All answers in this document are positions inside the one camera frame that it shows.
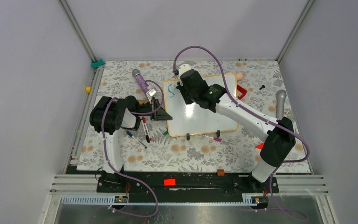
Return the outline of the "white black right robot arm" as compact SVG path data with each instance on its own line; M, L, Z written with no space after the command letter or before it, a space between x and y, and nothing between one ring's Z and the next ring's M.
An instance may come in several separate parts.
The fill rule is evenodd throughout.
M269 176L280 167L296 144L293 122L286 117L278 119L255 110L219 84L208 85L198 71L186 65L174 74L179 76L177 88L187 105L196 103L203 109L228 117L264 143L261 159L251 171L248 184L255 192L265 189Z

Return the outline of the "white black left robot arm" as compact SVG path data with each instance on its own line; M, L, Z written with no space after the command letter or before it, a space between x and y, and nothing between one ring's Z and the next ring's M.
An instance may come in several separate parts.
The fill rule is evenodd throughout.
M122 191L126 186L125 178L117 174L124 168L118 137L123 130L138 130L144 124L144 115L149 115L154 121L172 120L158 99L140 103L134 96L103 96L89 115L89 123L102 141L103 171L109 177L108 186L115 192Z

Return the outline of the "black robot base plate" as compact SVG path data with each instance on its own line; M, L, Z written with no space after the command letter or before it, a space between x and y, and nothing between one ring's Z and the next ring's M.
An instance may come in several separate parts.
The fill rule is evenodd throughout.
M176 179L175 186L164 186L164 179ZM184 173L184 172L105 172L98 179L98 193L123 193L131 203L239 203L242 195L267 196L278 193L277 179L261 183L248 173Z

